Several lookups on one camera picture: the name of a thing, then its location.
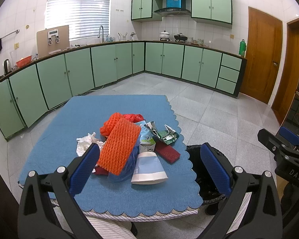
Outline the white tissue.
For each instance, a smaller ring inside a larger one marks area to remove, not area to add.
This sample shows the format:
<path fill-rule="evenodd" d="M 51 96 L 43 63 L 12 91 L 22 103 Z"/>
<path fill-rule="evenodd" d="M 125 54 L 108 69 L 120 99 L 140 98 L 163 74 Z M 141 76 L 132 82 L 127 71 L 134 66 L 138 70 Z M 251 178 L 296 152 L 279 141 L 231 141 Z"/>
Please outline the white tissue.
<path fill-rule="evenodd" d="M 82 138 L 77 138 L 77 149 L 76 153 L 79 157 L 82 157 L 84 153 L 87 151 L 91 144 L 97 144 L 99 146 L 100 151 L 104 147 L 104 142 L 100 139 L 96 138 L 96 133 L 88 134 Z"/>

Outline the blue plastic bag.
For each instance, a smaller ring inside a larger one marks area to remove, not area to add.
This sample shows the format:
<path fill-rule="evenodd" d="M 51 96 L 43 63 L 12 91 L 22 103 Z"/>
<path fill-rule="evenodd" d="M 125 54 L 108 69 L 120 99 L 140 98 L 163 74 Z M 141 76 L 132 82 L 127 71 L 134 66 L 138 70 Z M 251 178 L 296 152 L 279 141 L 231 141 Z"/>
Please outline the blue plastic bag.
<path fill-rule="evenodd" d="M 125 166 L 123 167 L 121 173 L 119 175 L 114 175 L 112 173 L 108 174 L 108 180 L 111 182 L 122 182 L 126 181 L 128 179 L 131 179 L 134 169 L 136 167 L 136 162 L 139 154 L 139 145 L 140 145 L 140 136 L 136 141 L 136 144 L 134 145 L 133 150 L 130 153 L 130 156 L 128 157 Z"/>

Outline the dark red scouring pad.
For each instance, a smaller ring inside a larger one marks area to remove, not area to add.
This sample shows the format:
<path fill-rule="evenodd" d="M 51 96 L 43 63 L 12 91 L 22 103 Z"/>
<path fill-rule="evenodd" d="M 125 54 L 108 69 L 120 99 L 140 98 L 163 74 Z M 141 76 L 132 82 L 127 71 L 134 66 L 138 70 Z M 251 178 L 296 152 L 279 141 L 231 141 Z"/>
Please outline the dark red scouring pad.
<path fill-rule="evenodd" d="M 175 163 L 180 158 L 179 152 L 177 152 L 173 147 L 160 141 L 156 143 L 154 151 L 170 164 Z"/>

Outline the orange foam fruit net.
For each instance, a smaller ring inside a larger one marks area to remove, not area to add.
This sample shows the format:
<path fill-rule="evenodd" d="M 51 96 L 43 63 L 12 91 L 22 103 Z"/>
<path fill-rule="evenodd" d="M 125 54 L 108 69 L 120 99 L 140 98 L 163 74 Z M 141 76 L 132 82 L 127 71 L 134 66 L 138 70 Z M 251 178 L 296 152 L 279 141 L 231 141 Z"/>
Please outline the orange foam fruit net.
<path fill-rule="evenodd" d="M 119 175 L 139 138 L 141 127 L 126 120 L 121 113 L 113 113 L 100 128 L 106 138 L 97 165 L 109 173 Z"/>

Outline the blue white paper cup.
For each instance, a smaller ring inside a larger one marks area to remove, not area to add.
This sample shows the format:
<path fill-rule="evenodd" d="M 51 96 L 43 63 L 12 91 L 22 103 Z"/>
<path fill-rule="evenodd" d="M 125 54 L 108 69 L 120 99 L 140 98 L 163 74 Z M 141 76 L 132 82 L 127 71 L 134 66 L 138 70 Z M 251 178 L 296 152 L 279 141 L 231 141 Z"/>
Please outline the blue white paper cup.
<path fill-rule="evenodd" d="M 168 176 L 154 152 L 139 153 L 131 183 L 139 185 L 152 185 L 168 180 Z"/>

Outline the blue green milk carton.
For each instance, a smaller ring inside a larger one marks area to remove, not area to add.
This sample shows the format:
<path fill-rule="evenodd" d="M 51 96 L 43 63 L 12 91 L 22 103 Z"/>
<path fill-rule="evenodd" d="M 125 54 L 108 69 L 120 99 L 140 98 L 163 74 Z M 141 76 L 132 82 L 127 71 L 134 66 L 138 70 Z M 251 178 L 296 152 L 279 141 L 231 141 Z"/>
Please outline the blue green milk carton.
<path fill-rule="evenodd" d="M 136 125 L 141 127 L 140 139 L 139 139 L 139 152 L 154 152 L 155 140 L 150 130 L 146 127 L 145 120 L 137 122 Z"/>

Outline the red plastic bag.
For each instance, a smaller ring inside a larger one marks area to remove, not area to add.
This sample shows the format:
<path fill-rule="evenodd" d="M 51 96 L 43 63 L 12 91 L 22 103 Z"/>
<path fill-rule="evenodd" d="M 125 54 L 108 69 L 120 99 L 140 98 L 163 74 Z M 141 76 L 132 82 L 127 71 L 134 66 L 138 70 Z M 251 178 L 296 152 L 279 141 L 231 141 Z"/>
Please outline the red plastic bag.
<path fill-rule="evenodd" d="M 132 123 L 138 123 L 140 121 L 143 121 L 144 118 L 141 114 L 123 114 L 122 115 L 126 120 Z"/>

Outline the black trash bin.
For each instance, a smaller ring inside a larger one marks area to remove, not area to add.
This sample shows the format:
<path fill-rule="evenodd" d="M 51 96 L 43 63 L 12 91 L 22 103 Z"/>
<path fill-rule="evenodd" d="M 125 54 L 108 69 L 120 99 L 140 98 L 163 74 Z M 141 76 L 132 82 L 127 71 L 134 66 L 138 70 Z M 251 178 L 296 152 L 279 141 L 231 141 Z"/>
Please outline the black trash bin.
<path fill-rule="evenodd" d="M 196 173 L 196 183 L 200 187 L 199 195 L 206 205 L 205 213 L 215 215 L 219 210 L 219 202 L 231 195 L 233 166 L 228 158 L 218 149 L 205 143 L 186 147 L 189 160 Z"/>

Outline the green lower kitchen cabinets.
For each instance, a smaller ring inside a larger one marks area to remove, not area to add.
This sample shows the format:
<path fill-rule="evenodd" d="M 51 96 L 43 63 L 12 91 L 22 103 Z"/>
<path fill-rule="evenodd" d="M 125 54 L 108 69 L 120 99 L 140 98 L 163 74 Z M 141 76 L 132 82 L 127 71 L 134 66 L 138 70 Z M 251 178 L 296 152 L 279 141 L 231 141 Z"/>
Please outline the green lower kitchen cabinets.
<path fill-rule="evenodd" d="M 0 131 L 8 139 L 71 97 L 143 72 L 237 97 L 246 65 L 240 56 L 184 43 L 115 42 L 71 49 L 0 77 Z"/>

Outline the wooden door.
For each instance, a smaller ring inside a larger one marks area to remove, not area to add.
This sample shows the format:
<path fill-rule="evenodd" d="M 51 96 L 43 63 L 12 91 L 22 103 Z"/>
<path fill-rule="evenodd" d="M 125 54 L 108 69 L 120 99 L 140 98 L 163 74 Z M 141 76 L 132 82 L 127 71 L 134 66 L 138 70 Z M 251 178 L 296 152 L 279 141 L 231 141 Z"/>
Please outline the wooden door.
<path fill-rule="evenodd" d="M 282 124 L 292 104 L 299 83 L 299 18 L 287 23 L 284 68 L 272 105 L 278 123 Z"/>
<path fill-rule="evenodd" d="M 282 21 L 248 8 L 246 69 L 240 92 L 265 104 L 269 102 L 282 52 Z"/>

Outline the green bottle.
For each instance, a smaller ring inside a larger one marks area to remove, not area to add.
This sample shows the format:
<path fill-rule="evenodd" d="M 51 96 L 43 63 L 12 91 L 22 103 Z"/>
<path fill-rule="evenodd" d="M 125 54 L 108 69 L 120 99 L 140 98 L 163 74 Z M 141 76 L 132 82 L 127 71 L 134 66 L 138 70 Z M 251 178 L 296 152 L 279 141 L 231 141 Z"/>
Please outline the green bottle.
<path fill-rule="evenodd" d="M 244 39 L 242 39 L 239 45 L 239 55 L 241 57 L 245 56 L 246 48 L 247 48 L 246 42 Z"/>

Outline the black wok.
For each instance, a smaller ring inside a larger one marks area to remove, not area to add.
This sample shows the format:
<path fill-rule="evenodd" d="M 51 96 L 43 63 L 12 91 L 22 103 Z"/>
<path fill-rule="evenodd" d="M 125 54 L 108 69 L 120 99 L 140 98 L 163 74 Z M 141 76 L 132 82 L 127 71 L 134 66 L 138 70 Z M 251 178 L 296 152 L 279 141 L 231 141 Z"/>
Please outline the black wok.
<path fill-rule="evenodd" d="M 184 36 L 182 33 L 174 35 L 175 42 L 185 43 L 188 37 Z"/>

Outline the red plastic basin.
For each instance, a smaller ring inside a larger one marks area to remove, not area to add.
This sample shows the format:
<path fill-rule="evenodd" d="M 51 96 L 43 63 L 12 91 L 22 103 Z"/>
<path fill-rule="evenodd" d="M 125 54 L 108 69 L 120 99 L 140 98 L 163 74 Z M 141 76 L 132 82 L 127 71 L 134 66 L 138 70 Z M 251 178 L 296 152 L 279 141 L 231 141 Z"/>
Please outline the red plastic basin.
<path fill-rule="evenodd" d="M 32 56 L 27 56 L 25 58 L 21 58 L 19 61 L 16 62 L 17 68 L 22 68 L 29 64 L 32 61 Z"/>

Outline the range hood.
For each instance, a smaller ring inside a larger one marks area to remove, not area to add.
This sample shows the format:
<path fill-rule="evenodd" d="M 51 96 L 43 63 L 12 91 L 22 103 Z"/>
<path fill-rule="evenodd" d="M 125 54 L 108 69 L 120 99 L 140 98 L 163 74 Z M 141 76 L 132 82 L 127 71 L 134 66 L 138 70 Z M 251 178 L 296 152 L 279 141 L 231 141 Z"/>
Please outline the range hood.
<path fill-rule="evenodd" d="M 158 1 L 154 13 L 162 17 L 191 15 L 186 8 L 186 0 L 165 0 L 165 4 L 163 4 L 163 0 Z"/>

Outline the brown cardboard board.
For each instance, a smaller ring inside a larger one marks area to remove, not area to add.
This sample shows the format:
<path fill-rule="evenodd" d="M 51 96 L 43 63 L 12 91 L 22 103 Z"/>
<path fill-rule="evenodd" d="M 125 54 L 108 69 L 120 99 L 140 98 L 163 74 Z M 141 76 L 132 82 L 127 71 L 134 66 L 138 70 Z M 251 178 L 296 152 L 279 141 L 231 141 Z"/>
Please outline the brown cardboard board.
<path fill-rule="evenodd" d="M 38 31 L 36 41 L 38 58 L 61 52 L 70 47 L 69 25 Z"/>

